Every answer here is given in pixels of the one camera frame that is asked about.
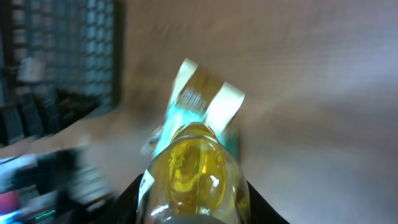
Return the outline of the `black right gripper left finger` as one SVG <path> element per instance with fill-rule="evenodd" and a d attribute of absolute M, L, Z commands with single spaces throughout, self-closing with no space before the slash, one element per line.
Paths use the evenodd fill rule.
<path fill-rule="evenodd" d="M 143 174 L 139 174 L 116 202 L 99 218 L 99 224 L 135 224 L 139 187 Z"/>

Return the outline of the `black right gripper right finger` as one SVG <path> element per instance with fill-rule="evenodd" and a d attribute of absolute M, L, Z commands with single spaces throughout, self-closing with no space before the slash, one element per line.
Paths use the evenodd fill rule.
<path fill-rule="evenodd" d="M 248 189 L 252 224 L 289 224 L 249 182 Z"/>

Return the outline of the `yellow oil bottle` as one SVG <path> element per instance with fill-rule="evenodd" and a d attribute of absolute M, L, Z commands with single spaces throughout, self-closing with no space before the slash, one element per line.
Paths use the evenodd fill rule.
<path fill-rule="evenodd" d="M 250 223 L 238 161 L 203 123 L 181 126 L 144 172 L 136 223 Z"/>

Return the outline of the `brown snack pouch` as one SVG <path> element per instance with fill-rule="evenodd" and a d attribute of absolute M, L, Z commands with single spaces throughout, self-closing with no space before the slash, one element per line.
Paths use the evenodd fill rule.
<path fill-rule="evenodd" d="M 230 128 L 229 123 L 244 98 L 241 90 L 186 58 L 174 80 L 165 121 L 152 132 L 140 153 L 157 156 L 170 144 L 178 128 L 199 122 L 210 127 L 226 150 L 240 159 L 239 129 Z"/>

